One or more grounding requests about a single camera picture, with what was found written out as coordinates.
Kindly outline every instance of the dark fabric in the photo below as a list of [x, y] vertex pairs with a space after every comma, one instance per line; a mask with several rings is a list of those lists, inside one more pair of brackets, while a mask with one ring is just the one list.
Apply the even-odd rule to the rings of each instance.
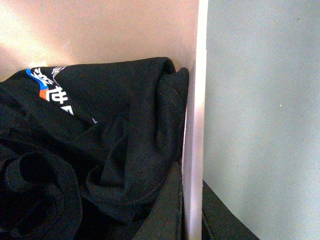
[[[44, 186], [50, 185], [62, 195], [62, 213], [69, 208], [67, 196], [73, 196], [70, 208], [75, 206], [76, 214], [70, 213], [62, 225], [66, 227], [69, 218], [76, 220], [68, 226], [68, 236], [61, 238], [61, 231], [56, 229], [55, 235], [47, 233], [43, 239], [73, 239], [82, 219], [77, 206], [88, 208], [83, 209], [84, 217], [102, 214], [107, 222], [141, 225], [170, 167], [182, 156], [188, 81], [186, 68], [176, 73], [170, 59], [157, 57], [37, 67], [19, 71], [2, 82], [1, 179], [4, 191], [20, 191], [24, 209], [17, 218], [28, 215], [25, 212], [45, 198], [48, 216], [60, 220], [57, 200], [46, 194], [50, 190]], [[17, 174], [24, 168], [36, 179], [30, 181], [27, 175]], [[46, 179], [42, 173], [52, 178]], [[20, 182], [8, 184], [12, 179]], [[72, 181], [69, 191], [62, 187], [63, 179]], [[0, 214], [13, 207], [2, 198]], [[6, 227], [0, 224], [0, 238], [17, 224], [17, 220], [7, 221]], [[45, 228], [46, 223], [37, 224]], [[82, 228], [95, 231], [99, 226], [83, 219], [78, 239], [82, 238], [79, 233], [85, 232]]]
[[202, 191], [203, 240], [259, 240], [203, 181]]
[[182, 174], [176, 162], [171, 168], [150, 215], [133, 240], [180, 240], [182, 237], [182, 199]]

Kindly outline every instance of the folded clothing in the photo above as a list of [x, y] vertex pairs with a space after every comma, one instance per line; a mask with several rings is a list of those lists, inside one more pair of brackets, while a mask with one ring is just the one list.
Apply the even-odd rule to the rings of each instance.
[[0, 83], [0, 237], [73, 239], [87, 206], [125, 225], [145, 219], [182, 157], [188, 82], [155, 57]]

